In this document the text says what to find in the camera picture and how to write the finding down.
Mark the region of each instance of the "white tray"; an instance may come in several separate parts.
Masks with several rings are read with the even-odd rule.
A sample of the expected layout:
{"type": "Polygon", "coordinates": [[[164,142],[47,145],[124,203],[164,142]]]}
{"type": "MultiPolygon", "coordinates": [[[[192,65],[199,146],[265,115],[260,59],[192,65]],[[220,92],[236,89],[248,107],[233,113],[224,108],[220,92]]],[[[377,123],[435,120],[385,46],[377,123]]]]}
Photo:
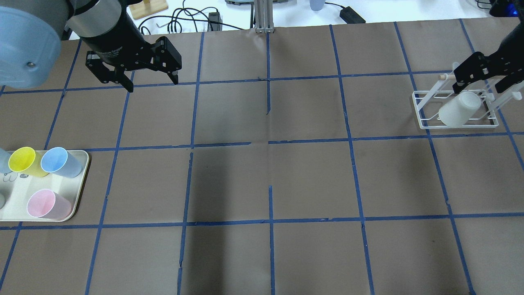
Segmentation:
{"type": "Polygon", "coordinates": [[[89,167],[89,154],[81,150],[68,151],[82,164],[82,171],[75,178],[66,178],[49,173],[45,177],[34,177],[27,174],[11,172],[0,174],[0,193],[5,196],[5,205],[0,209],[0,222],[64,222],[77,210],[82,187],[89,167]],[[73,210],[64,219],[54,220],[35,218],[27,213],[27,202],[31,195],[40,189],[50,189],[66,198],[73,205],[73,210]]]}

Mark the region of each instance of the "yellow cup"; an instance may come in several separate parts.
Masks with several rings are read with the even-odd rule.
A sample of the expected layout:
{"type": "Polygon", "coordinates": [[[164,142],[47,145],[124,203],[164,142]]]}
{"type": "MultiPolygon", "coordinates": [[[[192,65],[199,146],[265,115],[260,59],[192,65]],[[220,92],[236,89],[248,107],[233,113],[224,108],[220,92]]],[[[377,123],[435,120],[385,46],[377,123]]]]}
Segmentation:
{"type": "Polygon", "coordinates": [[[9,169],[36,177],[44,177],[47,172],[40,167],[42,155],[26,146],[16,150],[9,158],[9,169]]]}

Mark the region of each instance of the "metal stand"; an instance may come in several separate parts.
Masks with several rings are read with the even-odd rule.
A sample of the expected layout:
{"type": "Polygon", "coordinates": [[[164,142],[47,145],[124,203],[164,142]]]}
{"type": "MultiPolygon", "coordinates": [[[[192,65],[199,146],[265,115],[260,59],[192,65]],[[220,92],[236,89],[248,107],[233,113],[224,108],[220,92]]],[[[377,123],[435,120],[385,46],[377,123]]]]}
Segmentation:
{"type": "Polygon", "coordinates": [[[255,0],[255,20],[257,33],[273,33],[273,1],[255,0]]]}

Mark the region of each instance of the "cup on dish rack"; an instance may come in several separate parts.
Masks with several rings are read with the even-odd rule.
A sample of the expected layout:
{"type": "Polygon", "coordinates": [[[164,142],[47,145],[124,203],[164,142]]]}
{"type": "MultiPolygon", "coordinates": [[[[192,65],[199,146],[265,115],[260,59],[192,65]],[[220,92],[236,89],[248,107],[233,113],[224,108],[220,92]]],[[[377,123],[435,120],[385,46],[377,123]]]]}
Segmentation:
{"type": "Polygon", "coordinates": [[[11,169],[9,169],[9,157],[11,157],[11,154],[0,149],[0,173],[10,173],[11,169]]]}
{"type": "Polygon", "coordinates": [[[40,160],[42,155],[34,149],[25,146],[16,150],[9,158],[9,169],[14,172],[20,172],[36,177],[44,177],[48,172],[42,170],[40,167],[40,160]]]}
{"type": "Polygon", "coordinates": [[[439,110],[442,123],[452,128],[462,127],[481,107],[482,101],[473,92],[462,92],[439,110]]]}
{"type": "Polygon", "coordinates": [[[82,171],[82,164],[63,147],[53,147],[47,151],[40,166],[45,172],[68,178],[75,178],[82,171]]]}
{"type": "Polygon", "coordinates": [[[32,217],[60,220],[73,209],[71,202],[50,189],[41,189],[27,202],[27,213],[32,217]]]}

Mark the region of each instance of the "blue painter's tape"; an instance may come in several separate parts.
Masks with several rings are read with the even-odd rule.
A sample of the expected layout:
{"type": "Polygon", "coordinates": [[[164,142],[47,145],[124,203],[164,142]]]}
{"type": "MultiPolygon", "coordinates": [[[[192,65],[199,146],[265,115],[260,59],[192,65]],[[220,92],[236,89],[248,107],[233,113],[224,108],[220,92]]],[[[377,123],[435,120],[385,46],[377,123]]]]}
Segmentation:
{"type": "MultiPolygon", "coordinates": [[[[402,37],[400,35],[400,31],[398,29],[397,23],[395,22],[394,25],[395,25],[395,31],[397,32],[398,40],[400,42],[400,47],[402,49],[402,54],[404,55],[404,60],[406,62],[406,66],[407,66],[408,71],[409,71],[409,76],[410,76],[410,79],[411,79],[411,83],[413,85],[413,89],[416,91],[417,90],[417,85],[416,85],[415,80],[413,78],[413,72],[412,72],[411,66],[409,64],[409,59],[408,59],[408,56],[406,54],[406,49],[404,47],[404,43],[402,41],[402,37]]],[[[451,210],[451,205],[449,204],[449,199],[448,199],[448,196],[447,196],[447,190],[446,190],[446,186],[444,184],[444,178],[442,177],[442,171],[440,169],[439,160],[438,160],[438,158],[436,156],[436,151],[435,151],[435,146],[433,144],[432,135],[431,135],[431,132],[429,130],[426,130],[426,134],[428,135],[428,141],[429,141],[429,145],[430,145],[430,148],[431,148],[431,152],[433,154],[433,160],[435,162],[435,167],[436,167],[437,173],[439,175],[439,180],[440,180],[440,184],[441,184],[441,187],[442,187],[442,193],[444,195],[444,200],[445,200],[445,203],[446,203],[446,206],[447,206],[448,216],[450,218],[451,226],[453,228],[453,234],[455,236],[455,241],[456,241],[457,248],[458,248],[458,254],[459,254],[460,259],[461,259],[462,268],[464,270],[464,275],[466,277],[466,282],[467,282],[467,285],[468,285],[470,293],[472,295],[475,295],[475,291],[473,290],[473,285],[471,283],[470,273],[469,273],[468,268],[467,268],[466,259],[464,258],[464,253],[463,253],[463,250],[462,250],[462,245],[461,245],[461,242],[460,242],[459,233],[458,233],[457,228],[456,228],[455,219],[453,218],[453,211],[451,210]]]]}
{"type": "MultiPolygon", "coordinates": [[[[340,69],[339,53],[336,48],[336,41],[335,41],[335,34],[333,32],[333,26],[329,25],[329,29],[331,32],[331,41],[333,42],[333,51],[335,53],[336,69],[339,75],[340,94],[342,98],[342,108],[344,110],[344,121],[346,123],[347,138],[352,139],[353,137],[351,136],[351,129],[350,129],[350,124],[349,124],[348,116],[347,116],[346,99],[344,95],[344,85],[342,84],[342,74],[341,74],[341,69],[340,69]]],[[[362,223],[362,226],[361,226],[362,242],[364,244],[364,257],[366,259],[366,269],[367,269],[367,276],[368,276],[368,281],[369,281],[369,290],[370,290],[371,295],[375,295],[375,287],[373,284],[373,274],[371,270],[371,261],[369,259],[369,249],[368,249],[367,235],[366,235],[366,226],[365,226],[366,220],[364,217],[364,210],[362,208],[362,199],[361,199],[361,193],[360,193],[360,186],[358,182],[357,166],[355,163],[353,140],[349,140],[348,143],[350,145],[351,165],[353,169],[353,178],[355,180],[355,190],[357,194],[358,214],[359,214],[360,221],[362,223]]]]}
{"type": "Polygon", "coordinates": [[[105,209],[107,207],[107,197],[104,199],[104,205],[102,206],[102,213],[100,215],[100,222],[98,225],[98,230],[96,231],[95,244],[93,248],[93,255],[91,256],[91,263],[89,264],[88,280],[85,284],[85,293],[84,295],[89,295],[89,289],[91,287],[91,279],[93,278],[93,270],[95,268],[96,253],[98,251],[98,245],[100,243],[100,235],[102,234],[102,225],[104,223],[105,209]]]}
{"type": "Polygon", "coordinates": [[[365,140],[396,140],[396,139],[421,139],[428,138],[427,135],[407,135],[407,136],[378,136],[378,137],[361,137],[353,138],[352,141],[365,141],[365,140]]]}
{"type": "Polygon", "coordinates": [[[464,32],[464,36],[466,36],[467,43],[470,46],[471,52],[475,52],[475,48],[473,47],[473,43],[471,42],[470,36],[467,33],[466,27],[464,26],[464,22],[461,18],[458,21],[460,22],[460,26],[462,27],[462,31],[464,32]]]}
{"type": "Polygon", "coordinates": [[[189,165],[188,165],[188,180],[185,185],[185,201],[184,201],[184,219],[182,222],[182,237],[180,239],[180,257],[179,257],[179,272],[177,277],[177,286],[178,286],[178,293],[180,294],[180,286],[182,285],[182,263],[184,261],[184,252],[185,252],[185,235],[188,225],[188,212],[189,212],[189,196],[191,192],[191,175],[193,174],[193,153],[191,152],[189,154],[189,165]]]}
{"type": "Polygon", "coordinates": [[[265,81],[265,79],[245,79],[245,80],[227,80],[227,81],[200,81],[200,84],[250,83],[250,82],[260,82],[260,81],[265,81]]]}
{"type": "Polygon", "coordinates": [[[434,73],[449,73],[450,70],[440,70],[440,71],[418,71],[418,72],[411,72],[412,75],[420,75],[420,74],[434,74],[434,73]]]}
{"type": "Polygon", "coordinates": [[[142,227],[178,227],[183,226],[182,222],[166,223],[129,223],[129,224],[104,224],[102,228],[142,228],[142,227]]]}
{"type": "Polygon", "coordinates": [[[43,93],[43,92],[62,92],[62,91],[63,89],[16,90],[16,91],[4,91],[4,94],[43,93]]]}
{"type": "Polygon", "coordinates": [[[200,89],[200,72],[202,70],[202,53],[204,51],[204,33],[200,36],[200,49],[198,54],[198,67],[196,68],[195,99],[193,103],[193,119],[191,121],[191,148],[195,144],[195,128],[197,127],[198,93],[200,89]]]}
{"type": "Polygon", "coordinates": [[[332,139],[302,139],[302,140],[278,140],[269,141],[268,144],[286,144],[286,143],[313,143],[313,142],[343,142],[348,141],[347,138],[332,138],[332,139]]]}
{"type": "Polygon", "coordinates": [[[140,84],[140,85],[135,85],[136,88],[142,88],[142,87],[164,87],[164,86],[182,86],[182,85],[196,85],[197,83],[196,82],[180,82],[178,84],[173,84],[173,83],[159,83],[159,84],[140,84]]]}
{"type": "Polygon", "coordinates": [[[408,72],[391,72],[391,73],[365,73],[365,74],[346,74],[341,75],[342,78],[351,78],[351,77],[375,77],[375,76],[397,76],[397,75],[407,75],[408,72]]]}
{"type": "Polygon", "coordinates": [[[273,186],[269,186],[269,257],[271,272],[271,295],[275,295],[275,230],[273,223],[273,186]]]}
{"type": "Polygon", "coordinates": [[[15,251],[16,242],[18,241],[18,235],[20,234],[20,230],[22,227],[22,222],[18,223],[15,237],[13,238],[13,243],[11,243],[11,249],[9,250],[9,255],[7,255],[7,260],[5,262],[4,271],[2,272],[2,277],[0,278],[0,290],[2,289],[2,286],[4,285],[5,276],[7,274],[7,269],[9,268],[9,263],[11,262],[11,258],[13,257],[13,253],[15,251]]]}
{"type": "Polygon", "coordinates": [[[498,110],[500,119],[502,120],[502,123],[504,124],[504,127],[506,128],[506,134],[509,136],[509,140],[511,141],[511,145],[513,146],[513,149],[515,150],[515,154],[517,155],[517,159],[520,163],[520,167],[522,170],[524,170],[524,161],[522,160],[522,155],[520,154],[519,148],[517,147],[517,143],[515,142],[515,138],[513,137],[513,134],[511,133],[508,123],[506,122],[506,118],[504,118],[504,114],[502,114],[502,111],[498,110]]]}
{"type": "Polygon", "coordinates": [[[372,217],[366,217],[366,221],[425,220],[425,219],[446,219],[446,218],[449,218],[449,215],[372,216],[372,217]]]}
{"type": "Polygon", "coordinates": [[[63,100],[64,100],[64,96],[66,95],[66,89],[67,89],[67,86],[68,86],[68,84],[69,84],[69,80],[71,79],[71,74],[73,73],[74,64],[75,64],[76,61],[77,61],[78,52],[80,51],[80,45],[82,45],[82,41],[79,41],[79,42],[78,42],[77,50],[76,50],[76,52],[75,52],[75,54],[74,54],[73,62],[71,63],[71,66],[70,66],[70,68],[69,68],[69,73],[68,73],[68,75],[67,75],[67,79],[65,80],[64,88],[62,89],[62,95],[60,96],[60,100],[58,101],[57,110],[56,110],[56,112],[54,113],[53,122],[51,123],[51,128],[49,129],[49,133],[48,133],[48,135],[47,135],[46,144],[45,144],[44,147],[43,147],[44,150],[47,150],[47,147],[48,147],[48,145],[49,145],[49,141],[51,140],[51,135],[52,135],[52,133],[53,133],[54,125],[55,125],[56,122],[57,122],[58,113],[60,112],[60,108],[62,107],[62,102],[63,102],[63,100]]]}
{"type": "Polygon", "coordinates": [[[238,145],[250,145],[251,142],[224,142],[224,143],[199,143],[195,144],[196,148],[212,148],[214,146],[238,146],[238,145]]]}
{"type": "Polygon", "coordinates": [[[165,149],[186,149],[190,148],[190,144],[181,145],[151,145],[151,146],[126,146],[119,147],[120,151],[135,151],[135,150],[165,150],[165,149]]]}
{"type": "Polygon", "coordinates": [[[85,91],[85,90],[104,90],[104,89],[124,89],[123,86],[98,86],[98,87],[81,87],[81,88],[68,88],[67,91],[85,91]]]}
{"type": "Polygon", "coordinates": [[[337,75],[327,75],[327,76],[281,77],[281,78],[271,78],[271,81],[312,80],[312,79],[332,79],[332,78],[338,78],[338,76],[337,75]]]}
{"type": "Polygon", "coordinates": [[[270,60],[270,47],[269,47],[269,33],[266,33],[266,79],[267,79],[267,113],[271,111],[271,60],[270,60]]]}
{"type": "Polygon", "coordinates": [[[79,224],[79,225],[24,225],[21,227],[23,230],[36,230],[36,229],[85,229],[85,228],[98,228],[98,224],[79,224]]]}
{"type": "Polygon", "coordinates": [[[317,223],[317,222],[360,222],[360,217],[338,218],[283,218],[274,219],[273,223],[317,223]]]}
{"type": "Polygon", "coordinates": [[[223,222],[187,222],[187,226],[224,226],[224,225],[242,225],[242,224],[266,224],[269,223],[267,219],[254,220],[232,220],[223,222]]]}
{"type": "Polygon", "coordinates": [[[116,151],[115,147],[102,147],[100,149],[83,149],[86,152],[114,152],[116,151]]]}
{"type": "Polygon", "coordinates": [[[445,135],[431,135],[432,138],[460,138],[460,137],[483,137],[483,136],[505,136],[506,133],[474,133],[474,134],[445,134],[445,135]]]}
{"type": "Polygon", "coordinates": [[[453,218],[522,217],[524,212],[454,214],[453,218]]]}

